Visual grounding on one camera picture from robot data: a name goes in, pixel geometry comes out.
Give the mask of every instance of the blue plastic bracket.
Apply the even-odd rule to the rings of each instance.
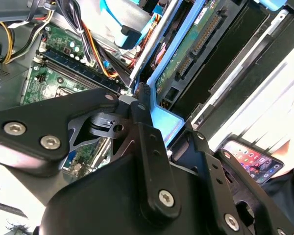
[[[158,80],[158,78],[166,68],[167,64],[173,57],[174,53],[178,49],[188,30],[193,25],[204,3],[205,0],[195,1],[185,21],[183,22],[182,26],[177,32],[164,57],[162,58],[160,64],[157,66],[156,70],[153,72],[153,74],[147,81],[147,84],[150,86],[151,89],[150,112],[153,126],[161,131],[165,146],[168,146],[168,144],[173,140],[176,134],[181,130],[185,122],[181,117],[171,113],[170,111],[160,107],[157,104],[156,81]]]
[[[261,3],[262,5],[264,5],[271,11],[277,11],[282,6],[284,6],[288,0],[254,0],[254,1],[257,3]]]

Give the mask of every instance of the metal rod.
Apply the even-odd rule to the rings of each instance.
[[[172,0],[169,3],[167,10],[165,11],[163,17],[161,18],[158,26],[155,28],[154,32],[152,33],[150,39],[148,40],[146,47],[142,52],[142,55],[139,57],[136,63],[136,66],[134,67],[130,75],[131,83],[141,71],[147,58],[150,57],[150,54],[152,53],[152,49],[154,48],[155,44],[158,42],[158,39],[161,36],[163,28],[165,28],[166,25],[170,23],[169,18],[171,16],[171,13],[175,10],[175,7],[178,5],[179,2],[180,0]]]

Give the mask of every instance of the screw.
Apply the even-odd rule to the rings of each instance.
[[[105,96],[106,96],[107,99],[109,99],[109,100],[113,100],[113,97],[112,97],[111,95],[106,94]]]
[[[9,122],[3,127],[4,131],[13,136],[20,136],[25,133],[26,127],[19,122]]]
[[[201,139],[201,140],[204,140],[205,137],[201,134],[201,133],[197,133],[197,136]]]
[[[61,141],[55,136],[44,136],[41,138],[40,144],[45,149],[55,150],[60,147]]]
[[[140,109],[142,109],[142,110],[146,110],[145,106],[142,105],[142,104],[139,104],[138,107],[139,107]]]
[[[225,214],[224,219],[227,225],[234,231],[238,231],[240,229],[239,223],[237,220],[230,214]]]
[[[282,229],[278,229],[278,233],[279,233],[279,235],[286,235],[285,232],[283,232]]]
[[[173,207],[174,198],[171,193],[166,190],[161,190],[159,192],[159,199],[166,207]]]

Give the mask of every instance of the green circuit board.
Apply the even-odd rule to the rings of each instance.
[[[71,55],[72,58],[77,57],[79,60],[84,58],[83,44],[77,36],[52,24],[49,24],[47,29],[47,46],[68,56]]]
[[[186,34],[183,42],[180,44],[178,49],[176,50],[175,54],[173,55],[172,59],[168,63],[167,67],[159,77],[159,79],[156,82],[156,90],[157,95],[160,94],[163,87],[165,86],[165,82],[169,80],[175,72],[177,72],[180,67],[180,63],[184,62],[185,56],[189,53],[190,49],[193,47],[194,42],[198,38],[198,35],[202,32],[205,25],[213,15],[218,3],[220,0],[211,0],[203,7],[202,11],[198,15],[197,19],[195,20],[193,26],[189,30],[189,32]]]
[[[26,82],[27,87],[22,104],[87,90],[71,79],[36,63],[33,64],[31,74]]]
[[[85,90],[87,88],[71,79],[40,64],[33,63],[26,81],[21,104],[29,104]],[[72,157],[67,159],[63,170],[76,177],[80,177],[80,174],[85,175],[89,162],[93,160],[97,152],[97,145],[98,143],[82,146],[70,153]]]

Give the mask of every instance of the black mechanical arm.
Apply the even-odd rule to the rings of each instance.
[[[139,90],[138,100],[96,89],[0,112],[0,164],[37,177],[57,174],[72,150],[113,139],[110,164],[50,200],[40,235],[294,235],[234,157],[212,156],[200,133],[187,129],[170,162],[149,89]]]

